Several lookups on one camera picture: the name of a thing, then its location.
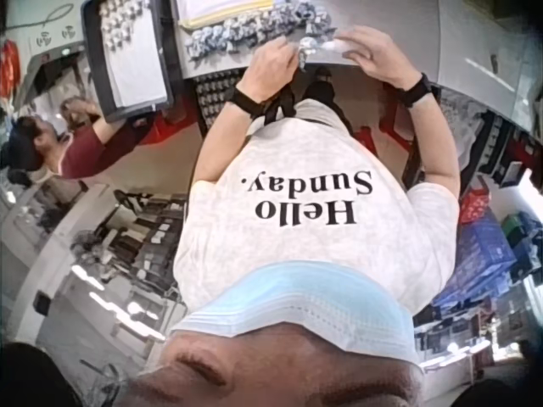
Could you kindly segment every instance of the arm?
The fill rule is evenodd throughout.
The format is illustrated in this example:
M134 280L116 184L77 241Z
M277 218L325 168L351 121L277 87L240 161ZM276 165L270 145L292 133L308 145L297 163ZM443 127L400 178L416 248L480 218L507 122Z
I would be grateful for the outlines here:
M125 120L119 120L115 123L108 123L102 116L100 108L94 102L89 102L83 98L71 98L62 103L61 113L64 117L70 117L71 113L88 114L100 116L98 120L92 124L92 129L96 133L98 140L105 145L111 138L120 130L126 123Z
M293 79L297 67L298 50L282 36L255 52L237 88L255 102L262 103ZM219 181L241 151L251 122L248 113L233 103L226 104L204 140L193 183Z
M409 90L422 77L383 32L369 27L355 27L339 32L337 38L354 43L354 50L344 56L357 62L373 78L388 82L398 89ZM417 134L426 181L442 185L458 198L460 169L456 145L434 96L426 95L409 112Z

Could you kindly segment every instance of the black tray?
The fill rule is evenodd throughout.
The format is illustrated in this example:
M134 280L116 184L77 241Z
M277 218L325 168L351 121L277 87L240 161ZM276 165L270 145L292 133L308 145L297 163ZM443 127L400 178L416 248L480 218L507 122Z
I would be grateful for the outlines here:
M149 100L145 103L129 107L118 107L115 104L111 82L104 54L104 41L100 29L99 7L103 0L86 0L81 5L81 23L87 49L88 64L94 79L100 108L109 123L128 117L167 109L172 106L176 97L182 94L183 79L179 55L176 46L176 21L172 17L170 0L152 0L151 12L154 21L156 47L159 52L160 67L165 79L166 98Z

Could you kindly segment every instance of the neck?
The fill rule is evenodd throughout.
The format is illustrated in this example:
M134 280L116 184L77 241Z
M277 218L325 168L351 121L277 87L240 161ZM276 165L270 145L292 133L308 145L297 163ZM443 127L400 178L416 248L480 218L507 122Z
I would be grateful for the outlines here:
M44 155L43 161L45 165L55 174L59 173L60 159L65 150L65 145L62 143L55 143Z

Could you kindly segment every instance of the eyebrow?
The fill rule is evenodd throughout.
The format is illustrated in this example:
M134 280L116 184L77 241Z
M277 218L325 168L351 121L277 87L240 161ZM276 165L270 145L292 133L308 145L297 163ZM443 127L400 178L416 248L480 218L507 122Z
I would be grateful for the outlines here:
M380 395L392 395L409 403L410 397L405 389L396 383L373 383L349 386L335 391L323 391L320 398L323 404L331 407L340 407L345 404L362 401Z
M166 393L164 390L146 382L147 377L129 379L126 384L126 395L129 400L132 397L141 397L148 402L161 402L167 404L179 404L182 398Z

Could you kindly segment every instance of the hand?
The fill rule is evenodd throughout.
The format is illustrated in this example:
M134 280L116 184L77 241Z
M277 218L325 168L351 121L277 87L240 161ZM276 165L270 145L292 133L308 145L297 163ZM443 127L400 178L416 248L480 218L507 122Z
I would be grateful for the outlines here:
M100 108L97 106L97 104L95 104L95 102L88 101L84 98L80 98L77 96L66 99L61 105L61 110L68 114L77 113L93 114L96 116L102 115L102 113L100 112Z
M298 63L298 48L280 36L256 50L237 88L262 103L292 81Z
M405 91L420 81L422 74L389 35L370 27L356 26L338 31L336 38L355 44L355 50L344 54L371 76Z

